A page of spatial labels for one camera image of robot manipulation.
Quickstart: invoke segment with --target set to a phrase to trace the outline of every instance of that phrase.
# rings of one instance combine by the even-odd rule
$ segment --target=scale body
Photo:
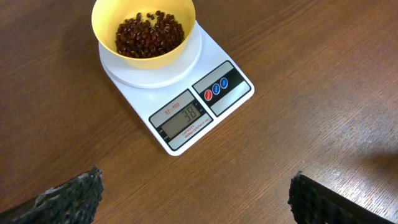
[[[182,62],[175,67],[178,70],[186,66],[185,74],[175,75],[178,81],[174,80],[171,85],[161,83],[163,87],[159,88],[150,85],[138,88],[133,87],[135,83],[126,82],[118,70],[107,63],[111,59],[106,54],[111,53],[99,45],[105,72],[172,156],[181,155],[254,93],[253,84],[228,54],[197,23],[195,30],[185,50],[195,53],[181,56],[181,60],[190,57],[192,62],[189,65]]]

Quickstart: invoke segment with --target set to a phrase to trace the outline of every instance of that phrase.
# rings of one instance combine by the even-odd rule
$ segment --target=digital kitchen scale
[[[163,148],[179,156],[241,106],[253,84],[195,24],[183,54],[159,70],[133,68],[99,44],[105,72]]]

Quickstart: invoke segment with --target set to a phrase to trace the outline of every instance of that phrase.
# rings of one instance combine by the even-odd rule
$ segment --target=pile of beans
[[[137,17],[126,19],[120,24],[116,33],[116,47],[118,53],[132,58],[151,58],[170,52],[184,40],[182,25],[174,15],[156,11],[147,13],[145,21],[141,13]],[[157,18],[152,26],[150,20]]]

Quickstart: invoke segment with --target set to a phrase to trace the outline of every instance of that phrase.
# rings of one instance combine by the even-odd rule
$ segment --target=bowl rim
[[[100,39],[98,38],[97,33],[95,32],[95,29],[94,29],[94,25],[93,25],[93,14],[94,14],[94,10],[95,10],[95,7],[97,6],[98,1],[100,1],[100,0],[95,1],[94,7],[93,7],[93,11],[91,12],[91,27],[93,28],[94,35],[95,35],[95,37],[97,38],[98,42],[100,42],[101,45],[104,46],[104,48],[106,48],[106,50],[112,52],[113,54],[115,54],[115,55],[117,55],[117,56],[119,56],[119,57],[122,57],[122,58],[124,58],[124,59],[127,59],[127,60],[140,60],[140,61],[146,61],[146,60],[153,60],[153,59],[155,59],[155,58],[162,58],[162,57],[165,57],[165,56],[169,55],[169,54],[172,53],[175,49],[180,48],[180,47],[182,46],[182,43],[184,43],[185,41],[187,41],[187,40],[189,39],[189,37],[190,37],[191,34],[192,34],[192,31],[193,31],[193,28],[194,28],[194,26],[195,26],[195,23],[196,23],[195,5],[193,4],[193,1],[192,1],[192,0],[189,0],[189,1],[192,3],[192,6],[193,6],[193,22],[192,22],[192,24],[191,24],[192,26],[191,26],[191,29],[189,30],[189,33],[188,33],[187,37],[183,40],[183,42],[181,42],[180,45],[178,45],[176,48],[174,48],[174,49],[171,50],[170,52],[167,52],[166,54],[163,54],[163,55],[160,55],[160,56],[156,56],[156,57],[151,57],[151,58],[132,58],[132,57],[127,57],[127,56],[118,54],[117,52],[114,52],[114,51],[111,50],[109,47],[107,47],[106,45],[104,45],[104,43],[103,43],[102,41],[100,41]]]

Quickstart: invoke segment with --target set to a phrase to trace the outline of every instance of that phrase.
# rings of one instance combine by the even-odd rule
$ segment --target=blue button
[[[213,93],[214,95],[218,95],[220,93],[220,85],[218,83],[213,85]]]
[[[228,80],[226,78],[222,78],[220,80],[220,85],[222,88],[226,88],[228,86]]]

